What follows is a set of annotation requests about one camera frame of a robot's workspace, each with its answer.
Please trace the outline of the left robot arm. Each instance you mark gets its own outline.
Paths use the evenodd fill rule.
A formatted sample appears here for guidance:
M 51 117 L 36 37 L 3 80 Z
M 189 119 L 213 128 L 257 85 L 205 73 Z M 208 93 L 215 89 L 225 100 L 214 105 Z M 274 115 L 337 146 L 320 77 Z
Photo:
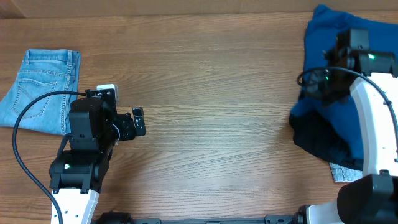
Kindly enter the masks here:
M 49 170 L 56 202 L 52 223 L 90 223 L 113 147 L 146 134 L 144 110 L 119 114 L 116 90 L 87 90 L 70 105 L 70 132 L 62 140 Z

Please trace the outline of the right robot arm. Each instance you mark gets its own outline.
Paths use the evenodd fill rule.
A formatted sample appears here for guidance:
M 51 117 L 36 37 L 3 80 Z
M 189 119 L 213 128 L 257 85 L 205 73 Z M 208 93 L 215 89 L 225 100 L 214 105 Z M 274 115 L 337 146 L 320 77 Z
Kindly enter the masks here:
M 397 223 L 397 64 L 392 52 L 371 50 L 366 29 L 338 34 L 328 66 L 298 76 L 306 94 L 324 103 L 351 95 L 364 151 L 361 179 L 337 199 L 304 205 L 292 223 Z

